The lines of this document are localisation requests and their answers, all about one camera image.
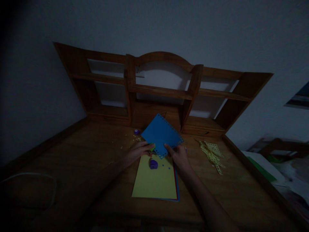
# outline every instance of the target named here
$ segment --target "person's right hand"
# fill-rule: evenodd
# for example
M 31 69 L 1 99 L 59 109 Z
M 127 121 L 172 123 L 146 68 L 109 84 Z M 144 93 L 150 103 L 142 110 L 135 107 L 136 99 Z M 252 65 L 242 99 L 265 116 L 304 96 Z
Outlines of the person's right hand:
M 182 170 L 182 171 L 191 171 L 192 167 L 190 165 L 188 155 L 186 152 L 186 148 L 182 145 L 179 145 L 176 147 L 177 152 L 174 151 L 168 144 L 164 144 L 167 151 L 171 154 L 171 157 L 173 158 L 176 165 Z

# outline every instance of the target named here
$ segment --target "hand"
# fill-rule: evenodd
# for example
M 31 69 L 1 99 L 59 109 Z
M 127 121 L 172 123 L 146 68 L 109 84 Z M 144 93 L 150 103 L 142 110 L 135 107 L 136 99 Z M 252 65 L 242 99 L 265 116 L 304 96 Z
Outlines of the hand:
M 173 158 L 176 165 L 185 172 L 193 170 L 189 159 L 188 154 L 186 152 L 186 148 L 182 145 L 179 145 L 176 147 L 177 152 L 175 152 L 168 144 L 164 144 L 167 151 L 171 154 L 171 157 Z
M 128 156 L 134 160 L 142 155 L 151 156 L 150 149 L 154 148 L 155 144 L 148 144 L 146 141 L 135 144 L 129 151 Z

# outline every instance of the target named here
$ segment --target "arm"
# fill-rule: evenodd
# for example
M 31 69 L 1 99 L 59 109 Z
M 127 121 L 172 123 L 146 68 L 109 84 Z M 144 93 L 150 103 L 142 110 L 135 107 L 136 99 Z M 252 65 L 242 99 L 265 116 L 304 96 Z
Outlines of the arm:
M 155 145 L 136 144 L 124 157 L 110 163 L 95 178 L 88 179 L 72 189 L 60 201 L 38 216 L 32 223 L 33 231 L 56 231 L 75 224 L 100 192 L 124 169 L 133 164 Z
M 164 146 L 182 172 L 185 178 L 184 181 L 189 184 L 199 200 L 210 229 L 212 231 L 240 231 L 224 208 L 194 172 L 190 165 L 186 149 L 179 145 L 177 152 L 175 152 L 169 145 L 165 144 Z

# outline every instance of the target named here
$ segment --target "white cable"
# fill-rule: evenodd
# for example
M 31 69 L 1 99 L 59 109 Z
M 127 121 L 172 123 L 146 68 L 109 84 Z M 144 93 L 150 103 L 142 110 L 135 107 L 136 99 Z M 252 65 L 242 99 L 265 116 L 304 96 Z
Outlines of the white cable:
M 56 190 L 57 190 L 57 180 L 56 178 L 50 176 L 50 175 L 47 175 L 47 174 L 42 174 L 42 173 L 35 173 L 35 172 L 22 172 L 22 173 L 18 173 L 16 175 L 13 175 L 13 176 L 10 176 L 2 181 L 0 181 L 0 183 L 3 183 L 9 179 L 12 179 L 14 177 L 17 177 L 17 176 L 22 176 L 22 175 L 37 175 L 37 176 L 44 176 L 44 177 L 49 177 L 49 178 L 52 178 L 53 181 L 54 181 L 54 191 L 53 191 L 53 194 L 52 194 L 52 197 L 51 197 L 51 203 L 49 205 L 49 207 L 47 209 L 49 209 L 50 207 L 52 207 L 52 205 L 54 204 L 54 201 L 55 201 L 55 197 L 56 197 Z

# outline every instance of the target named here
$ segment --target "perforated edge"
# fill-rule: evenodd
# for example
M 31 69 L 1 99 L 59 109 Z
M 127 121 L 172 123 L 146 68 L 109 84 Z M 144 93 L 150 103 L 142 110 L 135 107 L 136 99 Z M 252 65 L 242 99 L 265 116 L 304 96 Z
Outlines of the perforated edge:
M 178 142 L 178 145 L 179 145 L 179 144 L 182 144 L 182 143 L 184 142 L 184 139 L 180 136 L 180 134 L 178 133 L 178 131 L 176 131 L 175 128 L 174 128 L 171 124 L 169 124 L 169 122 L 168 122 L 162 115 L 157 114 L 157 116 L 160 116 L 160 118 L 161 118 L 163 121 L 165 121 L 165 123 L 167 123 L 168 126 L 178 135 L 178 137 L 180 138 L 180 141 Z M 164 158 L 165 156 L 167 156 L 167 154 L 168 154 L 167 151 L 166 151 L 164 154 L 160 154 L 159 151 L 158 151 L 157 149 L 154 149 L 154 150 L 156 151 L 156 153 L 157 153 L 157 155 L 160 157 L 160 159 L 163 159 L 163 158 Z

